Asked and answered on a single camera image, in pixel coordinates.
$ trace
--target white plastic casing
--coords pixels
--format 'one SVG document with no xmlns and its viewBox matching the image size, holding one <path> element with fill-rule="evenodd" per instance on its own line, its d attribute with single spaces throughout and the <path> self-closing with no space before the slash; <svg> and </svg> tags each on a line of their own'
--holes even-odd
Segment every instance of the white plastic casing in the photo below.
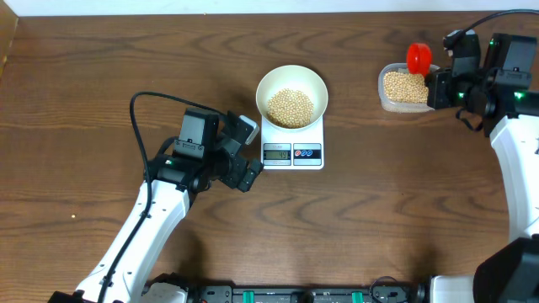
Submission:
<svg viewBox="0 0 539 303">
<path fill-rule="evenodd" d="M 163 249 L 170 233 L 189 210 L 187 191 L 176 189 L 176 185 L 163 181 L 152 182 L 152 204 L 149 216 L 144 220 L 130 246 L 115 268 L 112 285 L 107 289 L 104 303 L 119 300 L 124 303 L 139 302 L 142 288 L 148 279 L 159 253 Z M 104 255 L 90 275 L 77 287 L 83 290 L 83 298 L 97 302 L 103 277 L 118 251 L 124 244 L 147 203 L 147 185 L 143 183 L 136 199 L 133 211 L 122 226 L 118 236 L 112 242 L 109 251 Z M 172 295 L 176 302 L 178 296 Z"/>
<path fill-rule="evenodd" d="M 430 281 L 430 303 L 473 303 L 473 275 L 437 276 Z"/>
<path fill-rule="evenodd" d="M 539 117 L 504 117 L 490 134 L 504 177 L 510 238 L 539 233 Z"/>
<path fill-rule="evenodd" d="M 243 120 L 245 123 L 247 123 L 247 124 L 249 124 L 249 125 L 251 125 L 253 127 L 253 131 L 251 132 L 251 135 L 249 135 L 249 137 L 245 141 L 245 145 L 249 145 L 249 144 L 251 144 L 251 142 L 253 142 L 256 135 L 259 134 L 259 131 L 260 131 L 259 125 L 256 124 L 256 122 L 252 121 L 250 118 L 248 118 L 248 117 L 246 117 L 244 115 L 239 116 L 239 119 Z"/>
<path fill-rule="evenodd" d="M 187 292 L 179 286 L 154 283 L 150 290 L 141 298 L 141 303 L 185 303 Z"/>
</svg>

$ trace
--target scale display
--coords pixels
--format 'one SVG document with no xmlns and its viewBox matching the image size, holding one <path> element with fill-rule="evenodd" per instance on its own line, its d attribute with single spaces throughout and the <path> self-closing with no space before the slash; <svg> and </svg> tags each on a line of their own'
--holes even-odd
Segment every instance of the scale display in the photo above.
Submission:
<svg viewBox="0 0 539 303">
<path fill-rule="evenodd" d="M 265 151 L 264 160 L 290 160 L 289 151 Z"/>
</svg>

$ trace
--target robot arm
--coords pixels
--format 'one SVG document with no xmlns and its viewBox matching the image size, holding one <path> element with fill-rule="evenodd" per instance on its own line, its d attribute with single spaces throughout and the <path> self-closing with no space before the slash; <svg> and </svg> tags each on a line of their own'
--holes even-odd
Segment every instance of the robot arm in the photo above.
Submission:
<svg viewBox="0 0 539 303">
<path fill-rule="evenodd" d="M 90 275 L 78 285 L 76 293 L 82 295 L 83 299 L 97 302 L 104 276 L 144 211 L 146 200 L 147 185 L 143 183 L 133 210 L 112 242 L 109 251 Z M 104 302 L 118 300 L 135 303 L 140 301 L 142 288 L 163 245 L 189 210 L 188 191 L 177 189 L 176 184 L 165 181 L 152 182 L 152 201 L 153 205 L 147 214 L 147 219 L 144 220 L 125 251 L 124 257 L 115 267 Z"/>
<path fill-rule="evenodd" d="M 139 94 L 181 100 L 159 93 Z M 218 132 L 220 121 L 225 125 Z M 133 126 L 138 134 L 136 122 Z M 198 193 L 210 189 L 211 182 L 217 179 L 231 189 L 250 190 L 264 165 L 257 159 L 247 161 L 240 152 L 258 132 L 257 124 L 245 116 L 237 117 L 230 112 L 225 116 L 209 109 L 187 109 L 179 137 L 165 141 L 157 155 L 145 162 L 145 174 L 152 187 L 148 188 L 147 181 L 142 184 L 133 210 L 109 251 L 73 295 L 56 292 L 49 302 L 184 303 L 186 294 L 179 287 L 154 284 L 142 296 L 144 284 L 164 243 L 185 218 Z M 165 154 L 172 143 L 172 155 Z M 145 159 L 143 146 L 141 151 Z"/>
<path fill-rule="evenodd" d="M 539 116 L 504 117 L 490 134 L 504 178 L 510 239 L 539 234 Z"/>
<path fill-rule="evenodd" d="M 430 88 L 427 103 L 434 109 L 460 106 L 483 118 L 485 135 L 496 151 L 504 178 L 510 244 L 479 265 L 475 275 L 434 277 L 430 281 L 430 302 L 536 300 L 539 297 L 539 93 L 527 90 L 531 85 L 536 39 L 494 34 L 480 67 L 477 35 L 469 31 L 458 36 L 460 40 L 453 39 L 450 43 L 452 67 L 425 78 Z"/>
</svg>

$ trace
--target wood grain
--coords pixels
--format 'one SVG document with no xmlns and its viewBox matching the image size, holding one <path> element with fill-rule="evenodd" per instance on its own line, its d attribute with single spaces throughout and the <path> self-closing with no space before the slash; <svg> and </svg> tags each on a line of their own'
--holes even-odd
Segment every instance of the wood grain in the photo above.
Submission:
<svg viewBox="0 0 539 303">
<path fill-rule="evenodd" d="M 236 284 L 369 284 L 472 274 L 508 238 L 498 160 L 454 119 L 385 112 L 377 76 L 485 13 L 23 18 L 0 87 L 0 300 L 70 292 L 99 261 L 142 181 L 128 102 L 170 93 L 260 121 L 254 93 L 285 64 L 328 85 L 326 167 L 264 172 L 248 194 L 201 194 L 152 273 Z M 509 16 L 478 28 L 539 35 Z M 539 72 L 537 63 L 533 72 Z M 184 106 L 143 98 L 149 154 Z M 246 154 L 259 154 L 259 141 Z"/>
</svg>

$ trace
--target white wall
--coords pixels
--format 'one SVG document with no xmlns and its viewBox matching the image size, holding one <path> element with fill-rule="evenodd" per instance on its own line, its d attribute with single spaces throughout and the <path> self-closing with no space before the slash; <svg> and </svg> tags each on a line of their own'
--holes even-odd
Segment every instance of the white wall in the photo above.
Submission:
<svg viewBox="0 0 539 303">
<path fill-rule="evenodd" d="M 539 0 L 5 0 L 20 17 L 539 9 Z"/>
</svg>

